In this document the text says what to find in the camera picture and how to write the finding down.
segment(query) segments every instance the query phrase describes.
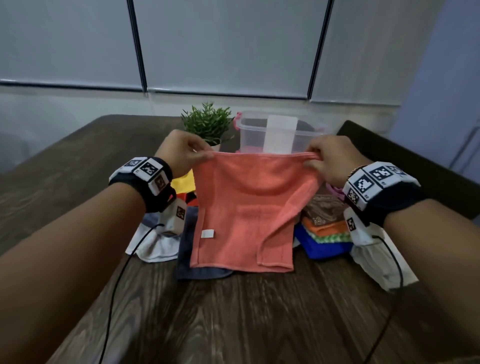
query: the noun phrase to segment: potted plant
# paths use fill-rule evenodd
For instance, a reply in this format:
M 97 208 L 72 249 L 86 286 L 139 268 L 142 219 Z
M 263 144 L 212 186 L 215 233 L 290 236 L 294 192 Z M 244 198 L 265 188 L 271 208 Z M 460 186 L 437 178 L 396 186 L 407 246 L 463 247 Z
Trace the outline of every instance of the potted plant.
M 203 105 L 203 110 L 192 106 L 191 111 L 183 111 L 181 115 L 185 131 L 197 134 L 215 151 L 220 149 L 222 135 L 230 126 L 232 114 L 230 108 L 213 108 L 213 102 L 207 102 Z

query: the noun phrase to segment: wooden table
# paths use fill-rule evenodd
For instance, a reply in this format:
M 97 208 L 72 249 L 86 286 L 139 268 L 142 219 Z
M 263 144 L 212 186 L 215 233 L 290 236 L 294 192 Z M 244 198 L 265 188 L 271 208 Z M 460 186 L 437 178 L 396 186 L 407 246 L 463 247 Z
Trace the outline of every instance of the wooden table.
M 179 118 L 101 117 L 1 176 L 0 254 L 101 191 L 121 163 L 153 154 L 173 128 Z M 223 148 L 238 145 L 237 136 Z M 298 248 L 294 264 L 287 274 L 177 282 L 176 261 L 132 259 L 117 290 L 104 363 L 361 363 L 392 295 L 348 256 L 316 262 Z M 118 273 L 50 363 L 97 363 Z M 372 363 L 474 354 L 416 284 Z

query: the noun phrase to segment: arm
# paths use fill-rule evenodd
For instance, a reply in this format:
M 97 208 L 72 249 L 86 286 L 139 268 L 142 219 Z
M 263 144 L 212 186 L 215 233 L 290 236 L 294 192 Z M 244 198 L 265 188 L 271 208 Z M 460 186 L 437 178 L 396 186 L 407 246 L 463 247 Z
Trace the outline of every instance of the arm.
M 155 155 L 176 178 L 208 150 L 173 131 Z M 141 195 L 115 183 L 0 257 L 1 363 L 48 360 L 103 290 L 144 213 Z
M 311 160 L 327 182 L 343 187 L 356 167 L 370 164 L 345 136 L 314 139 Z M 412 270 L 480 346 L 480 228 L 433 200 L 387 216 L 384 229 Z

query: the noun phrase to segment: coral towel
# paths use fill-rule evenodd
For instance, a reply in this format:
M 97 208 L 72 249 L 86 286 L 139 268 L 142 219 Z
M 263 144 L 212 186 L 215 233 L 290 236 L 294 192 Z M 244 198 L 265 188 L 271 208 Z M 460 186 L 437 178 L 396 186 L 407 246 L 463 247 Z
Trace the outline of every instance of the coral towel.
M 193 169 L 199 204 L 190 267 L 293 270 L 295 216 L 319 188 L 315 153 L 214 153 Z M 213 238 L 202 238 L 203 230 Z

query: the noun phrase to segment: forearm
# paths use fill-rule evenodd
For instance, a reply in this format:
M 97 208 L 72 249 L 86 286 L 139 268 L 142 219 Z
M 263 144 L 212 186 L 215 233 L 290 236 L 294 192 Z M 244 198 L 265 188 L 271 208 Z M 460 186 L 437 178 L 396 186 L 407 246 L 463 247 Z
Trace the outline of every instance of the forearm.
M 420 281 L 480 345 L 480 228 L 433 200 L 388 215 L 384 228 Z
M 110 279 L 145 213 L 116 183 L 0 257 L 0 362 L 45 362 Z

